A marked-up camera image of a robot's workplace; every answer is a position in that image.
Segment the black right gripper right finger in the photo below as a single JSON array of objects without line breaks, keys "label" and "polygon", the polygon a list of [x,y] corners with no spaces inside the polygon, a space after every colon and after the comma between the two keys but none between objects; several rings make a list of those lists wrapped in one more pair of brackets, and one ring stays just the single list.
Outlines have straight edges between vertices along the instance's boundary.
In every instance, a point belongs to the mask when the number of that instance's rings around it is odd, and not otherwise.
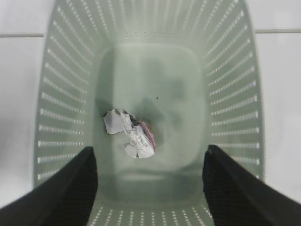
[{"label": "black right gripper right finger", "polygon": [[257,179],[220,147],[209,145],[203,191],[216,226],[299,226],[301,205]]}]

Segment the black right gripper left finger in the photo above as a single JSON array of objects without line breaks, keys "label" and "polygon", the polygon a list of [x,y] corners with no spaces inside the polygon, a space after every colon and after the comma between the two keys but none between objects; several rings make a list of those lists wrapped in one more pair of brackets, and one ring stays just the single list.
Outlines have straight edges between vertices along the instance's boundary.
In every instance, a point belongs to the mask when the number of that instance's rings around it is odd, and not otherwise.
[{"label": "black right gripper left finger", "polygon": [[57,173],[0,209],[2,226],[85,226],[98,188],[92,147],[84,148]]}]

